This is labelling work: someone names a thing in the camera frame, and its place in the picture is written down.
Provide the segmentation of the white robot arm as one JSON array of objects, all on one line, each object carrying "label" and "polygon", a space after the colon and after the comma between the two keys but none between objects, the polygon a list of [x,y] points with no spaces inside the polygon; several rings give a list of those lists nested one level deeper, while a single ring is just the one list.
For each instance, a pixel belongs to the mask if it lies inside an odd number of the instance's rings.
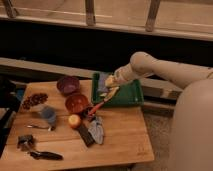
[{"label": "white robot arm", "polygon": [[149,74],[182,89],[173,115],[168,171],[213,171],[213,68],[136,52],[105,84],[114,87]]}]

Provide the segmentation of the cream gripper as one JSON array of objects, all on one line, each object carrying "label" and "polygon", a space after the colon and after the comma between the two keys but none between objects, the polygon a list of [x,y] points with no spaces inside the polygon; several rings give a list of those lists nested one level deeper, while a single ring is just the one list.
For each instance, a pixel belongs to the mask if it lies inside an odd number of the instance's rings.
[{"label": "cream gripper", "polygon": [[126,84],[126,83],[129,83],[129,82],[133,81],[134,79],[135,79],[135,73],[132,70],[131,65],[127,64],[125,66],[122,66],[122,67],[118,68],[114,72],[114,76],[113,75],[109,75],[107,77],[107,79],[105,80],[105,86],[107,88],[111,88],[111,87],[115,87],[116,86],[115,81],[118,84]]}]

